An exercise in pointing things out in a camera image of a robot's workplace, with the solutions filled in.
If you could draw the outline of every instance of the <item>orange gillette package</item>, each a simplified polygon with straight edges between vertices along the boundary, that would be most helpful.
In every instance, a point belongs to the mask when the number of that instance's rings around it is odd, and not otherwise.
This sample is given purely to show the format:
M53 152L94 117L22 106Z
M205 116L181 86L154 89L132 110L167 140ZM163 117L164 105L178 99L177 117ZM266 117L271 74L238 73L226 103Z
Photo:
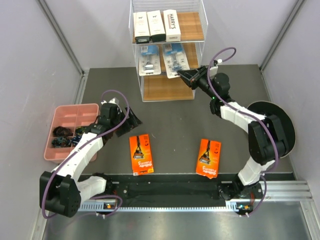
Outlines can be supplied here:
M221 142L201 139L195 172L209 179L218 176Z
M133 176L153 173L149 135L131 136L129 141Z

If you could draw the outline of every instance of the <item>white wall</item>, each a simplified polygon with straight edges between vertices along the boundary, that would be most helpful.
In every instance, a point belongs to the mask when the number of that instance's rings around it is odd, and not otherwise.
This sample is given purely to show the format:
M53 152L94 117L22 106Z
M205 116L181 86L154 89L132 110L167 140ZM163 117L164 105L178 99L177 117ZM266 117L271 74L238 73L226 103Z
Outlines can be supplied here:
M319 13L320 1L305 1L264 73L272 99L292 117L297 136L290 157L320 211Z
M0 239L25 240L39 210L39 177L55 108L80 80L35 0L0 8Z
M46 0L84 69L133 67L130 0ZM230 64L261 64L295 1L203 0L209 22L203 64L234 46Z

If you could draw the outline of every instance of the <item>wooden shelf board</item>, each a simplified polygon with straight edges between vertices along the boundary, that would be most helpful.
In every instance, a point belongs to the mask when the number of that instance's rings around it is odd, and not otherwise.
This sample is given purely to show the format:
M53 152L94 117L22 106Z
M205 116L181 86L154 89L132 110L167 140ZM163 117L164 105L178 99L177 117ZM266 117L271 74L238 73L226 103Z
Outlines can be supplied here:
M178 21L181 32L181 42L192 42L192 41L204 41L205 36L202 30L202 25L198 12L178 12ZM136 43L133 31L133 43Z
M186 43L183 43L183 48L186 54L186 59L188 59L188 64L190 69L197 69L199 67L199 64L198 64L198 58L197 58L196 44L194 42L186 42ZM166 65L165 65L165 60L164 60L163 50L161 45L159 45L159 55L160 55L161 72L165 73L167 71L166 71Z
M143 101L193 100L194 94L180 77L167 75L144 77Z

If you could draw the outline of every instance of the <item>pink bin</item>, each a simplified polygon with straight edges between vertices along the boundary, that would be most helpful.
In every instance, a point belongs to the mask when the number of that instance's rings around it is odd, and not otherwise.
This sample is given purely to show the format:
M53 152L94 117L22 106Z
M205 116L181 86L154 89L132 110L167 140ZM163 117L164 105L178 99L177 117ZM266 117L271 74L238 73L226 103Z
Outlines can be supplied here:
M44 159L59 164L66 159L70 152L75 148L74 146L62 148L54 148L52 146L52 140L55 138L53 136L53 131L56 127L62 126L69 128L73 132L73 136L75 136L77 127L90 125L96 120L98 114L99 106L95 103L58 106L55 109L49 137L46 142ZM95 154L90 161L92 162L96 160L96 158L97 154Z

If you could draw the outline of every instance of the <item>blue and white package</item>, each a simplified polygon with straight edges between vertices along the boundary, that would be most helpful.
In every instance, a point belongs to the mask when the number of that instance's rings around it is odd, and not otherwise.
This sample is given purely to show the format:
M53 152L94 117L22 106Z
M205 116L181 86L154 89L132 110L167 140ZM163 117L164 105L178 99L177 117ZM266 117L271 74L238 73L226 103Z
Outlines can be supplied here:
M139 75L159 75L161 74L159 47L148 45L140 47L139 55Z
M189 70L186 52L181 43L166 43L162 47L166 75L169 79L178 78L178 70Z

